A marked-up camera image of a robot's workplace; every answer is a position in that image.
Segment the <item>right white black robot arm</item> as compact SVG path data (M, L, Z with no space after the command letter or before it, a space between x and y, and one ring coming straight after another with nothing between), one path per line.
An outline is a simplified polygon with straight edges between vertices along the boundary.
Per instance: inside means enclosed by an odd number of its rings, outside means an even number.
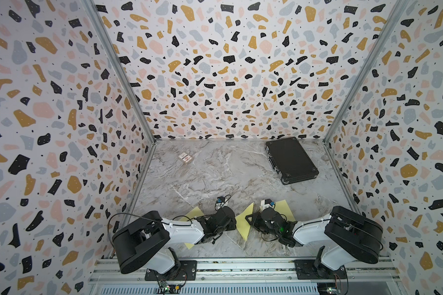
M376 264L383 249L383 227L342 206L311 221L288 221L273 208L248 215L245 220L256 231L275 236L275 241L291 248L331 241L333 246L321 247L313 262L313 270L321 277L353 261Z

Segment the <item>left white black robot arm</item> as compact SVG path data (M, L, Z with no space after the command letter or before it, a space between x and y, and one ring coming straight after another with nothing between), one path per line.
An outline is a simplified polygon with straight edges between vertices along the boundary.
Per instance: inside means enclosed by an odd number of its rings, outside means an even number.
M122 274L146 268L166 275L181 268L171 245L215 243L224 232L234 230L236 217L228 207L186 221L169 220L150 211L113 234L111 244Z

